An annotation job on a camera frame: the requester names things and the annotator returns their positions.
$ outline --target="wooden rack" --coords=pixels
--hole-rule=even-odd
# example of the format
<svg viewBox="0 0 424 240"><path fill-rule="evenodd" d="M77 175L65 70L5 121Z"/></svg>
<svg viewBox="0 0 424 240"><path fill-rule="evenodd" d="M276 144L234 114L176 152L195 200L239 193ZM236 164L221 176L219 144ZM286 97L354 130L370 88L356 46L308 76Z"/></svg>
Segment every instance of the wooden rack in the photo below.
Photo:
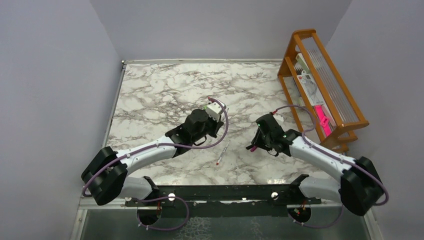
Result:
<svg viewBox="0 0 424 240"><path fill-rule="evenodd" d="M296 56L299 53L303 55L310 74L312 74L325 104L334 119L335 126L331 127L332 132L328 136L324 134L320 121L317 118L317 113L309 102L297 78L300 67L297 64ZM290 93L292 95L299 94L303 99L305 107L317 119L315 129L322 146L339 153L347 152L349 148L346 144L358 139L354 130L369 125L369 122L364 118L364 115L346 87L345 82L331 61L315 29L303 29L293 32L278 71L278 79L288 103L294 104ZM295 90L287 87L290 82L295 86ZM290 109L299 131L303 131L304 128L298 115L299 110L294 107Z"/></svg>

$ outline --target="wall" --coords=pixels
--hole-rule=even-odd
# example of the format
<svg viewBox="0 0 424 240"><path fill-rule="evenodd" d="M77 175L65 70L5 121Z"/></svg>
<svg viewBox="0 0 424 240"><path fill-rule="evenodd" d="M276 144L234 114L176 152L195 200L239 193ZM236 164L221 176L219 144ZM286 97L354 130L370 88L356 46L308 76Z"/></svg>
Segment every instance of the wall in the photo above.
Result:
<svg viewBox="0 0 424 240"><path fill-rule="evenodd" d="M350 145L373 160L390 201L375 207L384 239L422 239L424 2L353 0L327 45L370 125Z"/></svg>
<svg viewBox="0 0 424 240"><path fill-rule="evenodd" d="M351 0L90 0L125 60L282 59L294 30L324 44Z"/></svg>
<svg viewBox="0 0 424 240"><path fill-rule="evenodd" d="M121 60L88 0L2 0L0 23L0 239L68 239Z"/></svg>

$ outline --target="gray marble vein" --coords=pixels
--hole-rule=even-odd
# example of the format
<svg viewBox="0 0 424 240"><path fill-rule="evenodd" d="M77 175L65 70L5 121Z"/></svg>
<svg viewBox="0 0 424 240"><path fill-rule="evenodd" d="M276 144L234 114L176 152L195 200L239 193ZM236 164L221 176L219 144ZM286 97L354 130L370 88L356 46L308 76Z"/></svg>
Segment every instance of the gray marble vein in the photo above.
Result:
<svg viewBox="0 0 424 240"><path fill-rule="evenodd" d="M213 97L227 104L229 130L224 141L212 148L190 150L173 159L156 162L134 172L159 185L223 185L290 183L300 174L329 176L312 165L285 155L274 157L258 149L245 149L255 135L255 120L287 105L277 79L280 64L178 63L129 64L119 93L108 145L122 150L146 144L184 122L192 110ZM304 126L311 120L299 112ZM289 108L276 117L283 129L296 129ZM222 128L218 137L223 134ZM308 134L318 140L316 132ZM209 137L206 144L216 139ZM230 141L222 162L216 161Z"/></svg>

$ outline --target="cable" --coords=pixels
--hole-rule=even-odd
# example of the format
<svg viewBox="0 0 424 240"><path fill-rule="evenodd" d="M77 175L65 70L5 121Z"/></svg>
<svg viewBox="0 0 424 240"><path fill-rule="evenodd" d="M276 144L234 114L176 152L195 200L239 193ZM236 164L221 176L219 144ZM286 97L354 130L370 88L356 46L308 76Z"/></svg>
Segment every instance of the cable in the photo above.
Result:
<svg viewBox="0 0 424 240"><path fill-rule="evenodd" d="M174 226L174 227L170 227L170 228L160 228L160 227L155 227L155 226L150 226L150 225L144 225L142 223L142 221L140 220L139 213L137 212L138 226L139 227L140 226L143 226L143 227L146 228L146 230L153 229L153 230L159 230L159 231L174 231L174 230L177 230L177 229L181 228L182 226L184 226L189 221L189 218L190 218L190 209L189 209L189 205L187 204L187 202L184 201L184 199L182 199L181 197L179 197L179 196L163 196L163 197L158 197L158 198L154 198L154 199L150 199L150 200L140 200L140 199L138 199L137 201L138 202L142 202L142 203L150 203L150 202L155 202L155 201L159 201L159 200L163 200L163 199L169 199L169 198L178 199L185 206L185 209L186 209L185 219L184 219L184 221L180 225Z"/></svg>
<svg viewBox="0 0 424 240"><path fill-rule="evenodd" d="M354 164L354 163L352 163L352 162L349 162L349 161L344 161L343 159L341 159L340 157L338 157L338 156L335 156L335 155L333 155L333 154L330 154L330 153L328 153L328 152L326 152L326 151L324 151L324 150L322 150L321 148L319 148L319 147L316 147L312 142L310 142L310 141L308 141L307 139L306 139L306 136L305 136L305 133L307 133L307 132L310 132L310 131L312 131L312 130L314 130L315 129L315 127L316 127L316 123L317 123L317 121L315 120L315 117L314 117L314 115L312 115L312 113L306 108L306 107L303 107L303 106L299 106L299 105L295 105L295 104L290 104L290 105L285 105L285 106L281 106L281 107L278 107L275 111L273 111L272 112L272 114L275 114L275 113L277 113L277 111L278 110L281 110L281 109L284 109L284 108L291 108L291 107L296 107L296 108L300 108L300 109L302 109L302 110L305 110L308 114L309 114L309 116L310 116L310 119L312 120L312 123L313 123L313 127L312 128L308 128L308 129L306 129L306 130L304 130L303 132L302 132L302 139L303 139L303 141L307 144L307 145L309 145L311 148L313 148L313 149L315 149L315 150L317 150L318 152L320 152L320 153L322 153L322 154L324 154L324 155L327 155L328 157L330 157L330 158L332 158L332 159L334 159L334 160L336 160L336 161L339 161L340 163L342 163L342 164L347 164L347 165L350 165L351 167L354 167L354 168L356 168L356 169L358 169L359 171L361 171L362 173L364 173L365 175L367 175L369 178L371 178L382 190L383 190L383 192L384 192L384 195L385 195L385 199L382 201L382 202L378 202L378 203L375 203L374 205L375 206L382 206L382 205L384 205L384 204L386 204L388 201L389 201L389 192L387 191L387 189L386 189L386 187L383 185L383 183L380 181L380 180L378 180L375 176L373 176L371 173L369 173L369 172L367 172L365 169L363 169L362 167L360 167L360 166L358 166L358 165L356 165L356 164ZM329 227L331 227L331 226L333 226L334 224L336 224L337 222L339 222L339 220L341 219L341 216L343 215L343 205L341 206L341 211L340 211L340 214L338 215L338 217L337 217L337 219L335 220L335 221L333 221L332 223L330 223L330 224L328 224L328 225L325 225L325 226L314 226L314 225L305 225L305 224L303 224L303 223L301 223L301 222L298 222L298 221L296 221L296 220L294 220L294 222L295 223L297 223L297 224L299 224L299 225L301 225L301 226L303 226L303 227L307 227L307 228L313 228L313 229L322 229L322 228L329 228Z"/></svg>
<svg viewBox="0 0 424 240"><path fill-rule="evenodd" d="M228 114L227 114L227 111L224 109L224 106L221 104L221 102L219 100L216 100L216 99L211 98L211 97L208 97L207 99L209 99L213 103L217 103L221 107L221 109L222 109L222 111L223 111L223 113L225 115L225 130L224 130L223 135L221 136L221 138L218 141L216 141L215 143L213 143L211 145L207 145L207 146L187 146L187 145L176 144L176 143L161 142L159 144L148 145L148 146L142 147L140 149L137 149L135 151L132 151L132 152L129 153L129 155L131 156L131 155L134 155L134 154L138 154L138 153L143 152L143 151L145 151L147 149L158 148L160 146L173 146L173 147L186 148L186 149L208 149L208 148L212 148L212 147L215 147L216 145L218 145L220 142L222 142L224 140L224 138L225 138L225 136L227 135L227 132L228 132L228 125L229 125ZM123 159L125 159L127 157L128 157L127 154L122 155L120 157L117 157L114 160L110 161L108 164L106 164L104 167L102 167L99 171L97 171L87 181L87 183L82 188L82 195L84 197L87 197L87 198L88 197L92 197L92 195L91 194L87 194L86 191L89 188L90 184L92 184L92 182L94 181L94 179L96 179L104 170L106 170L107 168L109 168L110 166L112 166L113 164L115 164L116 162L121 161L121 160L123 160Z"/></svg>

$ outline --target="metal frame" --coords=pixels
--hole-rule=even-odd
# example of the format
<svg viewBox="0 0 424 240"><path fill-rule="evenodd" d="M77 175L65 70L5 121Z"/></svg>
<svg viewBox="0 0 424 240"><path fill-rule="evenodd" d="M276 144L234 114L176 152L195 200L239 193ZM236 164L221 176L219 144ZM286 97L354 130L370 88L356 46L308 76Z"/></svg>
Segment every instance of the metal frame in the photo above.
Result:
<svg viewBox="0 0 424 240"><path fill-rule="evenodd" d="M119 93L121 91L122 82L125 75L125 70L128 64L176 64L176 63L266 63L266 62L281 62L281 59L157 59L157 60L125 60L122 61L122 71L119 78L118 89L115 94L112 110L108 119L107 128L105 131L102 148L104 148L108 141L109 132L111 130L112 119L115 114L115 109L118 103ZM105 206L98 206L94 199L81 198L76 212L76 218L71 232L71 240L79 240L83 234L84 224L87 217L88 210L93 209L140 209L147 210L150 206L125 206L125 199L115 199ZM338 203L323 201L322 204L313 205L312 208L322 207L335 207L340 206ZM287 205L287 208L296 208L298 205ZM371 240L383 240L383 235L380 231L373 209L369 210L364 216L365 224L368 229Z"/></svg>

